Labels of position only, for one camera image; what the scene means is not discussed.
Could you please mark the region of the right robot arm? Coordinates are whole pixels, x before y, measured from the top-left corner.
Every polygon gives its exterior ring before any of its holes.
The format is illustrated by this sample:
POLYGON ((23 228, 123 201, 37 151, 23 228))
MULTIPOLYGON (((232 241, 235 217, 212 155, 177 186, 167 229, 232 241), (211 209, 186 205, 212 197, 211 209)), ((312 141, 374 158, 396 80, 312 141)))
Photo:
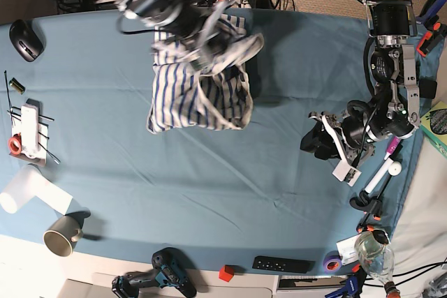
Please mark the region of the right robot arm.
POLYGON ((116 0, 117 30, 123 35, 166 33, 166 44, 179 43, 198 69, 209 68, 238 39, 221 15, 229 6, 207 0, 116 0))

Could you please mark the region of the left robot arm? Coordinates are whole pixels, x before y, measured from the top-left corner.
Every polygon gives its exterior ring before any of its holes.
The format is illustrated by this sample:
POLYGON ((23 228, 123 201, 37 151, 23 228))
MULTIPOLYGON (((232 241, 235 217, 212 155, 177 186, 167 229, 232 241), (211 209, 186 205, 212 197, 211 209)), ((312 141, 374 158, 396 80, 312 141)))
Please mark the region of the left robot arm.
POLYGON ((350 100, 339 114, 312 112, 315 126, 300 143, 316 158, 346 159, 352 167, 374 153, 389 137, 411 137, 420 125, 420 89, 415 48, 417 34, 412 0, 362 0, 368 39, 363 52, 369 101, 350 100))

